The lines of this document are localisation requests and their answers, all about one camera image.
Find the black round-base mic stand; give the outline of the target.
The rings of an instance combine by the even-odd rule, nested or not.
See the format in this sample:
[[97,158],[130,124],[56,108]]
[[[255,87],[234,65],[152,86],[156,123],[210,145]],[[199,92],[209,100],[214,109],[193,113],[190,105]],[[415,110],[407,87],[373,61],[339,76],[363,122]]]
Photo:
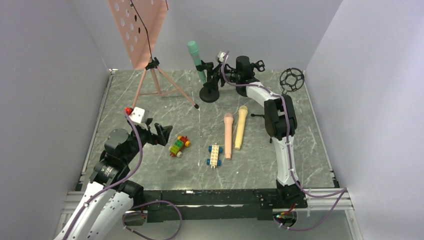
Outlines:
[[[196,69],[201,71],[201,66],[197,66]],[[199,91],[199,97],[203,102],[213,103],[220,97],[219,88],[208,88],[206,82]]]

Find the teal green microphone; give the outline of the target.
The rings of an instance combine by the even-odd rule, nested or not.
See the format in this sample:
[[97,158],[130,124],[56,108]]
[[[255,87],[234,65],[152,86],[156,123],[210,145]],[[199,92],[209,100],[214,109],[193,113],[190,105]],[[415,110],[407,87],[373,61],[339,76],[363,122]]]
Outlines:
[[[195,67],[197,68],[197,66],[202,65],[198,44],[194,40],[191,40],[187,43],[187,49],[188,49],[188,52],[189,52],[189,54],[190,54],[190,56],[191,56],[191,58],[194,62]],[[202,84],[206,83],[207,77],[206,77],[205,73],[201,70],[197,70],[197,73],[198,73],[200,82]]]

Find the yellow cream microphone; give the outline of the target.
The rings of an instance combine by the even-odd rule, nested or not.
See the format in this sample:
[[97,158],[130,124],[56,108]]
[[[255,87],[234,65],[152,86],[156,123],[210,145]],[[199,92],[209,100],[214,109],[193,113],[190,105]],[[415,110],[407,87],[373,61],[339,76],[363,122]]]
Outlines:
[[235,136],[235,142],[234,142],[235,150],[240,150],[242,147],[247,115],[248,115],[248,107],[245,105],[240,106],[238,110],[237,129],[236,129],[236,136]]

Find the black shock-mount tripod stand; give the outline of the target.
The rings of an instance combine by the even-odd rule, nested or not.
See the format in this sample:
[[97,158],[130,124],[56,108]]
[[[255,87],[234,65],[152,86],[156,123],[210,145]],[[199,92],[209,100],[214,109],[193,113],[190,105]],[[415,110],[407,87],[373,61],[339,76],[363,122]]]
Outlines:
[[288,93],[300,90],[305,83],[305,76],[298,68],[292,67],[284,70],[279,77],[286,110],[280,97],[264,102],[264,125],[271,138],[282,140],[287,135],[294,136],[298,126],[292,98]]

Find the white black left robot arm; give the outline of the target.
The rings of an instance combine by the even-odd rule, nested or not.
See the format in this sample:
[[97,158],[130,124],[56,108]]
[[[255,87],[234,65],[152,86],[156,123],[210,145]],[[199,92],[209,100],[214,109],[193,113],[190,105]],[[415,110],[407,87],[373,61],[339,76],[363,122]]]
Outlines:
[[183,219],[180,209],[170,201],[146,202],[144,187],[130,180],[143,162],[144,146],[166,146],[174,127],[155,123],[156,132],[152,132],[153,120],[140,107],[127,107],[123,114],[131,131],[117,128],[108,134],[81,200],[55,239],[102,240],[118,219],[142,216],[142,208],[154,204],[171,206],[179,220]]

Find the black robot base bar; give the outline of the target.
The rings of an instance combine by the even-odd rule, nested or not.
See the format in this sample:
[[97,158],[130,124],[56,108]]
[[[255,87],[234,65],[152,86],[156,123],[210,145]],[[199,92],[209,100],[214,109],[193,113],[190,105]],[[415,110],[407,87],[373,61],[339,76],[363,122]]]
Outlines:
[[[141,203],[151,205],[140,207]],[[148,223],[183,220],[257,219],[272,220],[273,213],[294,207],[305,209],[305,194],[278,188],[145,190],[137,210]]]

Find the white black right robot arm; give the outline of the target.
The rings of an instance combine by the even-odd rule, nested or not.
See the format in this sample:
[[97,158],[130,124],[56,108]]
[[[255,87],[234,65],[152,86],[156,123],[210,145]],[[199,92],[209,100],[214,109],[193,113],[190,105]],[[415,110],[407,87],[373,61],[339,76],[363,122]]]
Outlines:
[[196,64],[196,70],[206,72],[206,82],[199,92],[200,99],[205,103],[217,101],[220,97],[219,88],[228,84],[235,87],[240,96],[262,106],[264,128],[276,153],[276,194],[285,201],[302,196],[293,161],[292,144],[297,118],[291,98],[274,93],[255,77],[256,71],[265,70],[262,60],[251,62],[248,56],[241,55],[236,58],[235,67],[231,67],[226,63],[227,58],[227,53],[224,53],[217,58],[218,65],[203,60]]

